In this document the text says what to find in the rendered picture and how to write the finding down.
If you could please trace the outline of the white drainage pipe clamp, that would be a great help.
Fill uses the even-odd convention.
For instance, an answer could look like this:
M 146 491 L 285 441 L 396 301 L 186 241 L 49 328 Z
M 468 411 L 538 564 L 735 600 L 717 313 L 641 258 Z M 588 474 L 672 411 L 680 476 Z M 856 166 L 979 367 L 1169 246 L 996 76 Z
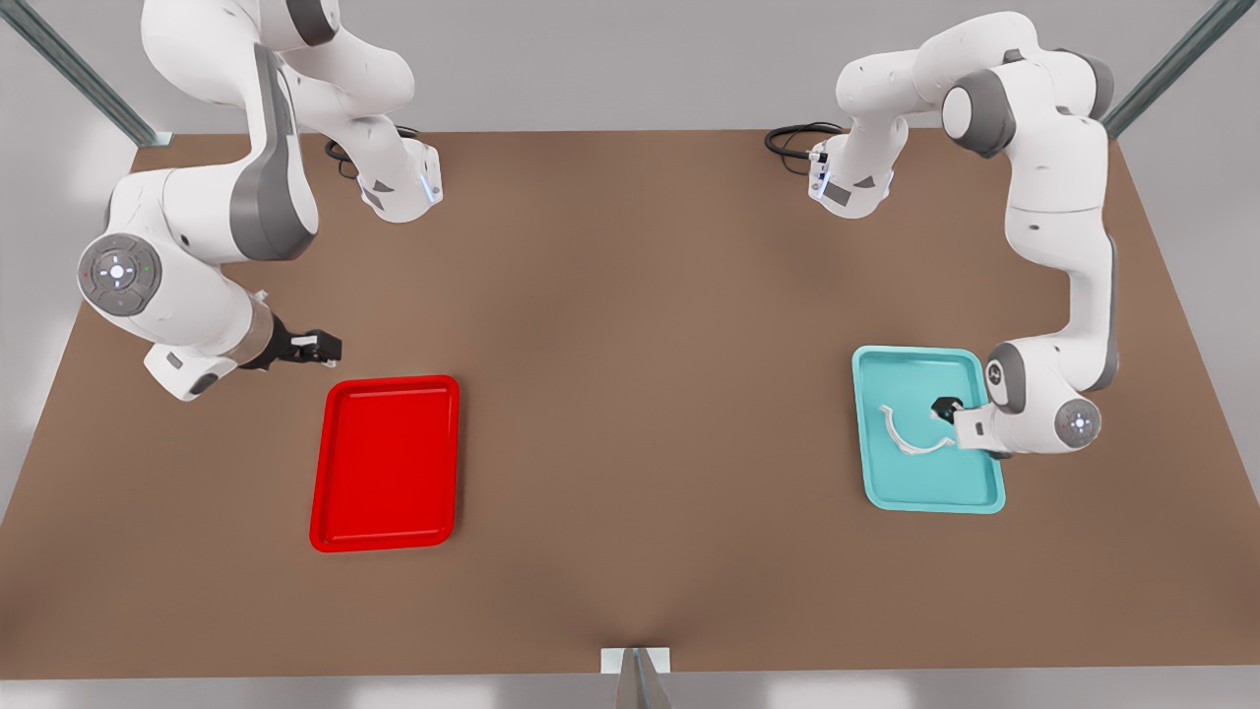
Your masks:
M 879 412 L 885 418 L 886 432 L 892 441 L 895 441 L 896 448 L 900 450 L 902 455 L 930 455 L 936 452 L 936 450 L 942 450 L 946 447 L 958 447 L 958 440 L 950 440 L 949 436 L 940 438 L 935 445 L 930 447 L 917 447 L 917 445 L 910 445 L 907 440 L 900 434 L 895 424 L 895 408 L 888 406 L 879 406 Z

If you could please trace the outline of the teal rectangular tray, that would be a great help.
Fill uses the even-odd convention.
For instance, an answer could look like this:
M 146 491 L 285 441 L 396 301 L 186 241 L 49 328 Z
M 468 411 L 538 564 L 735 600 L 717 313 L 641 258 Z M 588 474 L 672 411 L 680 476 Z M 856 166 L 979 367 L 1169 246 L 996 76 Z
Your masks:
M 982 361 L 959 349 L 863 346 L 850 358 L 856 399 L 856 440 L 869 502 L 882 510 L 916 513 L 998 513 L 1005 504 L 1000 463 L 984 450 L 946 447 L 930 455 L 902 455 L 885 427 L 879 406 L 895 408 L 900 434 L 917 447 L 949 436 L 953 423 L 930 406 L 959 398 L 965 408 L 988 400 Z

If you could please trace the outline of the red rectangular tray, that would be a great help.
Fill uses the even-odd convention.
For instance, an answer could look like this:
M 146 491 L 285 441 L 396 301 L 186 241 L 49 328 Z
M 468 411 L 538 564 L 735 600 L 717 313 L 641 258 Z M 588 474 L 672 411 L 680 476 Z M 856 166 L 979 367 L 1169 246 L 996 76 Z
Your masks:
M 460 387 L 387 377 L 331 387 L 309 540 L 323 553 L 444 544 L 456 523 Z

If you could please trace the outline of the silver frame post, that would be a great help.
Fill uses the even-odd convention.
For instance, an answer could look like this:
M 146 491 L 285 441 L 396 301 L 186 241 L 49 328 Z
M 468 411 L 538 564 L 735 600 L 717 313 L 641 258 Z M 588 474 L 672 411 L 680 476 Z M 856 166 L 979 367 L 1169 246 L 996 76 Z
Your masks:
M 670 670 L 669 647 L 601 649 L 601 672 L 617 675 L 615 709 L 673 709 L 662 685 Z
M 26 0 L 0 0 L 0 19 L 139 149 L 168 147 L 173 133 L 149 125 Z
M 1210 10 L 1184 31 L 1148 72 L 1102 118 L 1108 139 L 1116 141 L 1147 110 L 1166 94 L 1171 84 L 1183 76 L 1228 29 L 1250 13 L 1257 0 L 1216 0 Z

